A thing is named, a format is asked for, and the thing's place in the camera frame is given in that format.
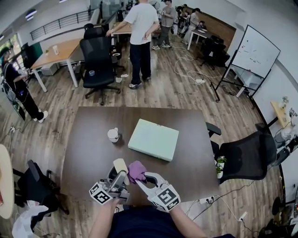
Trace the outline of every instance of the shoe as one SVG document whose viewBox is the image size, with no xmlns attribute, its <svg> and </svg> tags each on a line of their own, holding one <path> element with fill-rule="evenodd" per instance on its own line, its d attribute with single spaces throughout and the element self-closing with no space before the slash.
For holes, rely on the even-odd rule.
<svg viewBox="0 0 298 238">
<path fill-rule="evenodd" d="M 45 118 L 47 118 L 47 116 L 48 116 L 48 112 L 44 111 L 43 112 L 43 119 L 39 120 L 39 123 L 43 123 L 43 121 L 45 120 Z"/>
<path fill-rule="evenodd" d="M 144 81 L 148 81 L 148 80 L 150 80 L 150 79 L 151 79 L 151 76 L 149 76 L 149 77 L 146 77 L 146 78 L 143 78 L 143 77 L 142 77 L 142 79 L 143 79 Z"/>
<path fill-rule="evenodd" d="M 160 47 L 159 46 L 153 46 L 151 48 L 154 49 L 154 50 L 160 50 Z"/>
<path fill-rule="evenodd" d="M 163 44 L 162 47 L 163 47 L 163 48 L 170 48 L 171 45 Z"/>
<path fill-rule="evenodd" d="M 130 84 L 129 85 L 129 88 L 130 89 L 137 89 L 142 83 L 139 83 L 139 84 Z"/>
<path fill-rule="evenodd" d="M 38 112 L 41 112 L 41 109 L 38 109 Z M 37 118 L 33 118 L 33 121 L 37 121 Z"/>
</svg>

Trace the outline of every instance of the railing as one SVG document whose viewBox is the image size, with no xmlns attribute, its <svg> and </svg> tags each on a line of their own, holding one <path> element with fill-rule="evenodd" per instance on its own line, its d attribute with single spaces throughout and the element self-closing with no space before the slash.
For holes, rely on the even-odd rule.
<svg viewBox="0 0 298 238">
<path fill-rule="evenodd" d="M 58 20 L 52 21 L 32 31 L 30 33 L 32 40 L 35 40 L 43 35 L 49 34 L 52 31 L 61 29 L 69 25 L 79 24 L 84 21 L 90 21 L 92 14 L 93 14 L 93 10 L 88 10 L 88 11 L 72 14 L 72 15 L 60 18 Z"/>
</svg>

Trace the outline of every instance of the purple object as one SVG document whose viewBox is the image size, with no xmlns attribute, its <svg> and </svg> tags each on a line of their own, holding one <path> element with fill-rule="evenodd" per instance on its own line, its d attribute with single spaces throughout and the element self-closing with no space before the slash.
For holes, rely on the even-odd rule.
<svg viewBox="0 0 298 238">
<path fill-rule="evenodd" d="M 146 180 L 144 173 L 147 172 L 147 169 L 145 168 L 144 165 L 142 165 L 142 163 L 140 161 L 135 161 L 132 162 L 129 167 L 129 173 L 128 173 L 128 177 L 130 182 L 132 182 L 133 184 L 136 184 L 136 180 L 141 180 L 144 181 Z"/>
</svg>

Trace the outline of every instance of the cup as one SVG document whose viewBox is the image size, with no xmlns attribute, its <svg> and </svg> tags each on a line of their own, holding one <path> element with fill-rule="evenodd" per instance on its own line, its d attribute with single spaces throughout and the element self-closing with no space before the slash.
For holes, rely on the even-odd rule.
<svg viewBox="0 0 298 238">
<path fill-rule="evenodd" d="M 108 131 L 108 138 L 113 143 L 116 143 L 119 140 L 119 133 L 117 127 Z"/>
<path fill-rule="evenodd" d="M 58 55 L 59 54 L 58 46 L 57 45 L 53 46 L 53 50 L 54 50 L 55 55 Z"/>
</svg>

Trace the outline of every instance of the black pants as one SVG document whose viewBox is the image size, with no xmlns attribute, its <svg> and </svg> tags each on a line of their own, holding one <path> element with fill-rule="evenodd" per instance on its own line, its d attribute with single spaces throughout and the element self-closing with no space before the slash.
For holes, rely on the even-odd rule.
<svg viewBox="0 0 298 238">
<path fill-rule="evenodd" d="M 130 44 L 130 61 L 132 64 L 131 84 L 140 84 L 140 70 L 143 79 L 151 77 L 150 42 L 142 45 Z"/>
<path fill-rule="evenodd" d="M 162 26 L 162 32 L 160 34 L 160 38 L 158 40 L 157 45 L 160 46 L 163 41 L 166 41 L 166 45 L 169 45 L 169 31 L 171 27 Z"/>
<path fill-rule="evenodd" d="M 33 119 L 41 120 L 43 119 L 43 113 L 38 111 L 38 107 L 35 104 L 33 98 L 31 97 L 29 91 L 26 89 L 24 90 L 22 96 L 17 95 L 18 100 L 21 101 L 25 110 L 29 113 L 29 115 Z"/>
</svg>

